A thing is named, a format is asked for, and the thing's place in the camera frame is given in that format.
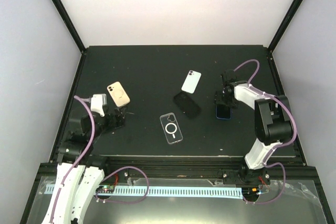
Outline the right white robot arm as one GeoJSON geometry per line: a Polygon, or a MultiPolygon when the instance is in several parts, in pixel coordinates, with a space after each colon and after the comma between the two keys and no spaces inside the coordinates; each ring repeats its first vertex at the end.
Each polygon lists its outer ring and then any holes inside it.
{"type": "Polygon", "coordinates": [[[265,174],[268,160],[279,149],[292,144],[297,137],[297,127],[290,111],[288,98],[274,96],[239,80],[234,70],[221,75],[222,90],[215,93],[217,107],[237,109],[240,103],[254,111],[256,140],[236,172],[243,184],[254,184],[265,174]]]}

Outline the white smartphone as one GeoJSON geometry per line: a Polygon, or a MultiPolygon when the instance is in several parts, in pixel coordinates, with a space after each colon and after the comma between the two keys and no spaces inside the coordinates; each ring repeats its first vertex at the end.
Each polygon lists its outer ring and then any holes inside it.
{"type": "Polygon", "coordinates": [[[200,72],[190,70],[184,80],[181,90],[193,94],[197,88],[202,74],[200,72]]]}

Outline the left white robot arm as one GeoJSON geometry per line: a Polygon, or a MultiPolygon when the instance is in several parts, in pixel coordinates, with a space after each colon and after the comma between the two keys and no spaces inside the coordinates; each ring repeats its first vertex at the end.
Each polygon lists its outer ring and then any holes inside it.
{"type": "Polygon", "coordinates": [[[127,108],[109,110],[105,115],[74,114],[68,121],[68,132],[58,149],[57,177],[43,223],[83,223],[86,211],[100,182],[113,174],[103,156],[92,155],[94,141],[125,125],[127,108]]]}

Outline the blue smartphone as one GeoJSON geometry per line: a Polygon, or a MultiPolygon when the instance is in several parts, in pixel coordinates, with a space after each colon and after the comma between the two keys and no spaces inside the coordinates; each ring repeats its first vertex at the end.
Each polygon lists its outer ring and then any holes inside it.
{"type": "Polygon", "coordinates": [[[216,106],[216,118],[217,119],[230,120],[231,117],[232,117],[232,111],[230,107],[226,105],[222,105],[222,104],[218,104],[216,106]]]}

